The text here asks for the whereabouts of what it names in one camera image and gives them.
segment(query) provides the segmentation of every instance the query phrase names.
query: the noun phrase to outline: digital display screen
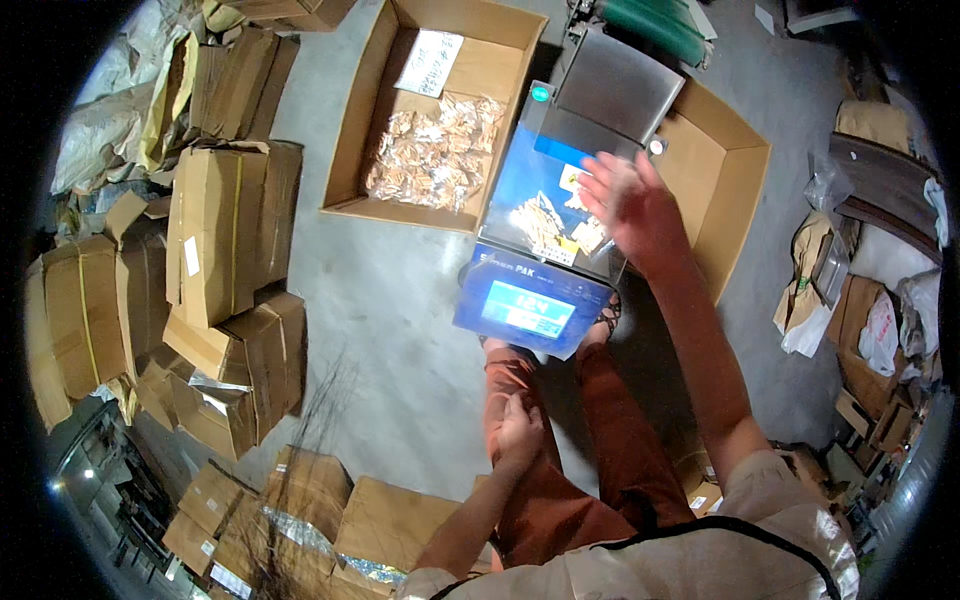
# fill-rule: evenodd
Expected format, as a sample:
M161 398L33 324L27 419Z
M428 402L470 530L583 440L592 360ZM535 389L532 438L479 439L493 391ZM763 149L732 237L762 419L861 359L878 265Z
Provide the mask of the digital display screen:
M483 306L483 318L557 339L574 308L573 304L495 280Z

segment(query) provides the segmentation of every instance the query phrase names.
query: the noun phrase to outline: brown pants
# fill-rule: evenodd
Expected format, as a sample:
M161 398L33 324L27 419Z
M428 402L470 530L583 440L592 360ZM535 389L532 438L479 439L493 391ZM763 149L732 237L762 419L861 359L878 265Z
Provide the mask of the brown pants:
M587 425L597 456L600 499L564 477L557 441L533 382L534 365L510 348L487 357L484 429L491 462L496 424L507 398L519 393L543 415L543 451L516 487L497 525L503 566L544 564L567 550L649 534L693 520L677 473L657 434L627 392L606 347L588 349L577 365Z

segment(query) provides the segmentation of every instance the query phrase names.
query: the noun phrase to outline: foot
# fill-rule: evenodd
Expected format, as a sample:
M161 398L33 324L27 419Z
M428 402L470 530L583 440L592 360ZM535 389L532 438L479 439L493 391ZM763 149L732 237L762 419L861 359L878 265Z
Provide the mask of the foot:
M577 348L578 360L586 358L583 356L583 353L587 348L594 344L606 344L607 341L610 340L610 336L613 335L613 330L616 329L617 324L620 322L621 312L620 297L614 292L610 301L607 302L607 305L600 311L600 316L597 317L597 320L590 329L587 330L584 341L581 342Z

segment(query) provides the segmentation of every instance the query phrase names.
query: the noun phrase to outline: pile of snack packets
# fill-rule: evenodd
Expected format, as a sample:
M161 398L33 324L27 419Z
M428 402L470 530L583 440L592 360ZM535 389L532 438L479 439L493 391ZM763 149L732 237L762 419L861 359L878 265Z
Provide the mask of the pile of snack packets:
M391 115L367 174L371 198L459 211L483 185L505 109L491 98L440 100L440 117Z
M580 189L577 184L573 196L564 206L589 212L580 200ZM606 246L607 230L593 215L579 223L567 238L564 235L563 218L542 191L511 212L510 221L523 230L535 253L552 253L562 248L576 254L579 248L587 256L593 256L599 248Z

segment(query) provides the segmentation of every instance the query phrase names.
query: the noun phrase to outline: white shirt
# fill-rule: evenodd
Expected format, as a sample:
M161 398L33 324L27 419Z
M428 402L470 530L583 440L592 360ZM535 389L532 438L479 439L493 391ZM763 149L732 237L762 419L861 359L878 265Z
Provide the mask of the white shirt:
M812 553L829 569L844 600L856 597L856 557L840 526L773 451L736 466L717 514L734 516ZM458 580L439 568L417 569L396 598L427 600ZM646 540L617 550L596 544L543 566L516 566L477 577L445 598L648 600L657 598L829 598L804 559L723 529Z

